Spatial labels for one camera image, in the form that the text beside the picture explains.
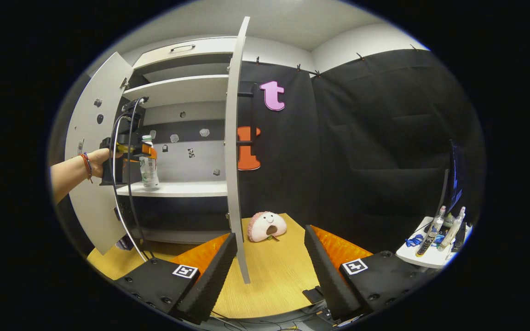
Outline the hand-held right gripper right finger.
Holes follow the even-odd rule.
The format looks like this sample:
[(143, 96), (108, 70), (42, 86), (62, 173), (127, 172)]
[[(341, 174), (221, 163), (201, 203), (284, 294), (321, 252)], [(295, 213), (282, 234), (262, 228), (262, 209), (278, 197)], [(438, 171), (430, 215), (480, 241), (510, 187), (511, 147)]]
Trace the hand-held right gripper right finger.
[(332, 319), (351, 322), (383, 311), (431, 280), (390, 251), (368, 250), (313, 225), (304, 244)]

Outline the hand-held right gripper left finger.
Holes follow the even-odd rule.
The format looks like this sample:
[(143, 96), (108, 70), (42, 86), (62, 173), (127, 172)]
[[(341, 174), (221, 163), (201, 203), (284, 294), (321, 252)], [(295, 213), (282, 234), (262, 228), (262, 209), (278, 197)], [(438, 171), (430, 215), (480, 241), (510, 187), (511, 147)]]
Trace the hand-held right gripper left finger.
[(235, 234), (224, 234), (171, 261), (150, 258), (113, 283), (162, 314), (199, 325), (210, 318), (236, 255)]

